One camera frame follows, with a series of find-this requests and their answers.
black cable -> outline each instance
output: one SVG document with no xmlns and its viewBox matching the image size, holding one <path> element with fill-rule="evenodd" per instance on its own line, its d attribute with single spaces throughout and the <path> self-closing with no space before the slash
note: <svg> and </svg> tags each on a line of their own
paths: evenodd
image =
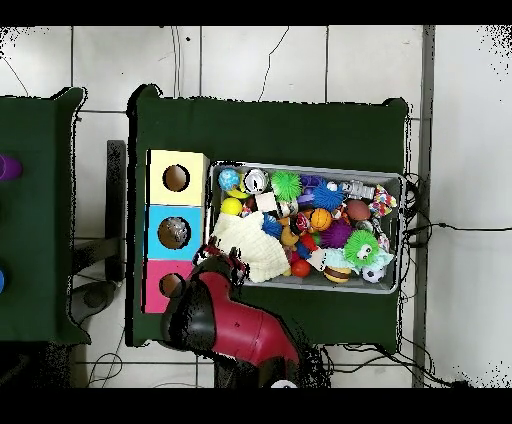
<svg viewBox="0 0 512 424">
<path fill-rule="evenodd" d="M 258 97 L 258 102 L 261 100 L 261 97 L 263 96 L 263 92 L 265 91 L 265 85 L 267 84 L 267 76 L 268 76 L 268 72 L 270 71 L 270 56 L 272 55 L 272 53 L 274 53 L 277 50 L 277 48 L 283 41 L 286 33 L 289 31 L 289 29 L 290 29 L 290 26 L 288 25 L 288 27 L 286 28 L 286 31 L 284 32 L 283 36 L 279 40 L 279 43 L 277 43 L 277 46 L 275 46 L 274 49 L 268 55 L 268 68 L 267 68 L 267 72 L 265 73 L 265 79 L 263 80 L 263 87 L 261 88 L 261 94 L 260 94 L 260 97 Z"/>
</svg>

purple object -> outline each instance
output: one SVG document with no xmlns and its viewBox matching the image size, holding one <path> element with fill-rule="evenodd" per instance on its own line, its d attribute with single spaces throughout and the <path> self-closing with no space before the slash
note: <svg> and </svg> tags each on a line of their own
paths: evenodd
<svg viewBox="0 0 512 424">
<path fill-rule="evenodd" d="M 9 156 L 0 155 L 0 181 L 14 180 L 21 175 L 21 163 Z"/>
<path fill-rule="evenodd" d="M 327 230 L 320 232 L 320 246 L 341 249 L 347 243 L 354 229 L 345 221 L 334 221 Z"/>
<path fill-rule="evenodd" d="M 303 194 L 297 199 L 297 203 L 299 204 L 299 211 L 305 211 L 308 209 L 313 209 L 313 201 L 315 200 L 315 196 L 312 194 Z"/>
</svg>

green spiky ball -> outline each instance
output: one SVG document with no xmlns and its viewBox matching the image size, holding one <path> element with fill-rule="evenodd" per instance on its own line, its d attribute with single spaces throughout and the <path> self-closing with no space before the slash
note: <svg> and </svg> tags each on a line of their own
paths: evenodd
<svg viewBox="0 0 512 424">
<path fill-rule="evenodd" d="M 361 248 L 364 245 L 370 246 L 371 252 L 362 251 Z M 361 254 L 366 253 L 368 255 L 366 259 L 361 259 L 358 256 L 358 253 L 360 251 Z M 349 260 L 355 265 L 367 266 L 370 265 L 375 260 L 375 256 L 379 252 L 379 244 L 377 242 L 377 239 L 369 231 L 356 230 L 348 238 L 347 244 L 343 248 L 343 252 L 345 253 L 345 259 Z"/>
<path fill-rule="evenodd" d="M 288 171 L 276 171 L 271 178 L 272 190 L 280 202 L 296 200 L 301 193 L 298 174 Z"/>
</svg>

small toy figure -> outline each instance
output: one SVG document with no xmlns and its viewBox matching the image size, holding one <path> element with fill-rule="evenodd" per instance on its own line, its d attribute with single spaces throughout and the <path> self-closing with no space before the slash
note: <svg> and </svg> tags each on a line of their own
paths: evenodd
<svg viewBox="0 0 512 424">
<path fill-rule="evenodd" d="M 361 181 L 351 180 L 341 184 L 343 194 L 349 199 L 368 199 L 373 200 L 375 188 L 365 186 Z"/>
</svg>

green cloth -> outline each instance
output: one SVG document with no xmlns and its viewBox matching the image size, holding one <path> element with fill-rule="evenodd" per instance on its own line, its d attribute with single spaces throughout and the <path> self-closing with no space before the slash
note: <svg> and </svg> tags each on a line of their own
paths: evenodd
<svg viewBox="0 0 512 424">
<path fill-rule="evenodd" d="M 143 259 L 147 149 L 200 152 L 210 161 L 402 173 L 407 104 L 244 103 L 160 98 L 155 86 L 135 92 L 137 134 L 135 263 Z M 134 142 L 133 133 L 130 143 Z M 160 315 L 140 309 L 141 267 L 134 277 L 133 340 L 161 339 Z M 312 343 L 380 343 L 396 350 L 398 291 L 390 295 L 243 287 L 241 300 L 280 315 Z"/>
<path fill-rule="evenodd" d="M 23 174 L 0 181 L 0 341 L 89 342 L 67 314 L 71 274 L 73 114 L 83 90 L 0 98 L 0 153 Z"/>
</svg>

